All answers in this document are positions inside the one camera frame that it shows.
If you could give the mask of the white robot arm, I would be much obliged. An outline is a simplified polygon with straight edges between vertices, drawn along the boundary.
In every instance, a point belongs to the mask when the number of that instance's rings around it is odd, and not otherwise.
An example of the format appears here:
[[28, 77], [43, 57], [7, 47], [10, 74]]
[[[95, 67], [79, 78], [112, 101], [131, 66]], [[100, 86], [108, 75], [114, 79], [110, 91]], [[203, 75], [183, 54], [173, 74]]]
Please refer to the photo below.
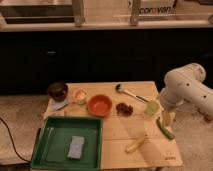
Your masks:
[[173, 121], [173, 110], [182, 105], [184, 100], [213, 117], [213, 89], [203, 84], [205, 78], [206, 71], [198, 63], [190, 63], [165, 74], [165, 87], [159, 93], [159, 102], [163, 107], [162, 122], [165, 126]]

